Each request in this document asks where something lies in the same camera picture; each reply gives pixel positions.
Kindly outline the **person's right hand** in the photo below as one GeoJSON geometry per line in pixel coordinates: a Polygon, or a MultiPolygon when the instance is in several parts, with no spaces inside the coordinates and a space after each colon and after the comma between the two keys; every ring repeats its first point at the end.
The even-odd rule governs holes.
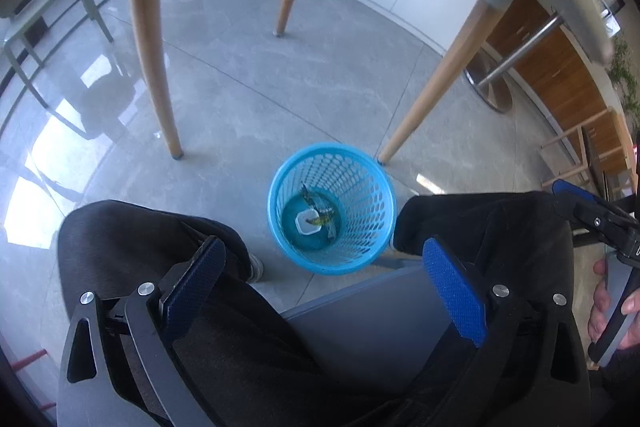
{"type": "MultiPolygon", "coordinates": [[[[593,293],[593,306],[591,308],[588,321],[588,335],[590,340],[595,343],[605,330],[605,312],[610,309],[611,297],[608,295],[608,291],[606,290],[606,262],[604,259],[598,260],[593,265],[593,272],[601,277],[601,280],[593,293]]],[[[623,314],[632,315],[634,317],[634,321],[629,326],[625,337],[618,346],[622,350],[636,347],[640,343],[639,309],[640,294],[639,291],[634,291],[625,300],[622,308],[623,314]]]]}

